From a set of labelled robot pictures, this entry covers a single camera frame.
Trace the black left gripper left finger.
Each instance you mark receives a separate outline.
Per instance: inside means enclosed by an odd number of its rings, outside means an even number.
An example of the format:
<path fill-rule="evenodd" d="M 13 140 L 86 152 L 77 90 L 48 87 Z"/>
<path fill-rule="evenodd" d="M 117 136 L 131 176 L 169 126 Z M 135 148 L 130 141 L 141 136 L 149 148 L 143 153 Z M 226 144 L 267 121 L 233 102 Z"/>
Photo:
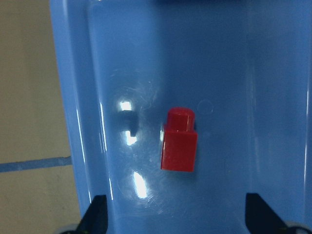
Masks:
<path fill-rule="evenodd" d="M 108 210 L 106 195 L 96 195 L 81 222 L 77 234 L 105 234 L 108 230 Z"/>

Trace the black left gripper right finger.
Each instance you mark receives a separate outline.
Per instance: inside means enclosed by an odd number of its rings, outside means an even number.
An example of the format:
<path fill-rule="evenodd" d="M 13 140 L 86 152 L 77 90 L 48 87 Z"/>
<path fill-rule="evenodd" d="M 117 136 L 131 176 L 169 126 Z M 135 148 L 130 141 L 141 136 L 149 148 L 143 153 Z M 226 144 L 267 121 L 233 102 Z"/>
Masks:
<path fill-rule="evenodd" d="M 247 193 L 245 224 L 251 234 L 286 234 L 288 226 L 257 193 Z"/>

